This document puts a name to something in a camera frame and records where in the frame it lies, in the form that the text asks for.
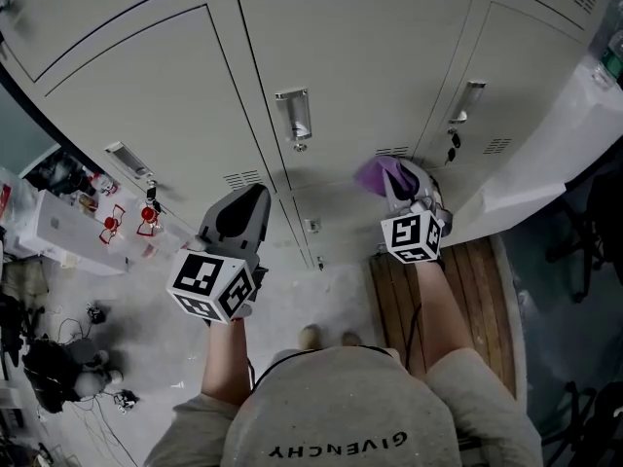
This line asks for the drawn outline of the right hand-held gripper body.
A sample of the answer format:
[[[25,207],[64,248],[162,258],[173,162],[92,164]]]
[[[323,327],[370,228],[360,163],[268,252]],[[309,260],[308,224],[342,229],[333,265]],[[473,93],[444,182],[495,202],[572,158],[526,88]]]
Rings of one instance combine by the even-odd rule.
[[[402,264],[435,262],[441,239],[452,225],[453,214],[434,198],[417,199],[397,216],[381,221],[385,249]]]

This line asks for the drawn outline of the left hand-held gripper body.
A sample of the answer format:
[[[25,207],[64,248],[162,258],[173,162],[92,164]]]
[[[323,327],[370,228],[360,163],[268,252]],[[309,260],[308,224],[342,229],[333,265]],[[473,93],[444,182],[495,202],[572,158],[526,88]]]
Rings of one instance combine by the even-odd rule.
[[[229,324],[251,314],[264,275],[258,240],[192,236],[174,255],[166,290],[188,314]]]

